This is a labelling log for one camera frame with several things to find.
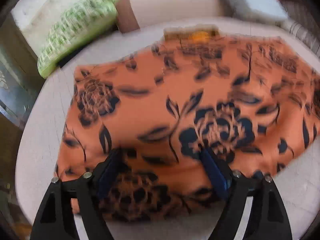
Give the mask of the pink quilted bolster cushion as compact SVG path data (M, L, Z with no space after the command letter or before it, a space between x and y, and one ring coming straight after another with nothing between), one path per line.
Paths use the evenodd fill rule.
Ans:
M117 0L116 10L121 33L164 22L229 14L224 0Z

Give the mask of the green white patterned pillow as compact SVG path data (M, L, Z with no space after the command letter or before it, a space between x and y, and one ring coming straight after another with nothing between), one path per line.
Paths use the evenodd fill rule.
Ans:
M92 41L115 24L116 0L79 0L65 10L49 29L37 59L37 70L46 79L64 57Z

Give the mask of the orange black floral garment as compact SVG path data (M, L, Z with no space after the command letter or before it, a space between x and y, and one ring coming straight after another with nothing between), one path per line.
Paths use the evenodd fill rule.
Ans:
M122 162L99 206L123 222L170 217L218 200L207 148L245 176L277 174L319 135L319 73L280 38L170 40L78 66L55 174Z

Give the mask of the grey white pillow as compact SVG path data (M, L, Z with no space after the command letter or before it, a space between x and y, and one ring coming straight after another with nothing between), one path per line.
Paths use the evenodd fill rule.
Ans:
M289 19L278 0L225 0L238 18L275 25Z

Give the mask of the striped beige bedding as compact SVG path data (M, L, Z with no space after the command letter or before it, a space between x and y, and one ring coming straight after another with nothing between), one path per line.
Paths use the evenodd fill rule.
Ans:
M287 19L280 22L279 26L293 35L296 39L302 41L317 57L319 57L319 39L300 23L292 19Z

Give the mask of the stained glass wooden door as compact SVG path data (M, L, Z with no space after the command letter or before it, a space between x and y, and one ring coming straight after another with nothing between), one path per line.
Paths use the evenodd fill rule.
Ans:
M8 14L1 20L1 114L23 130L43 84L37 56Z

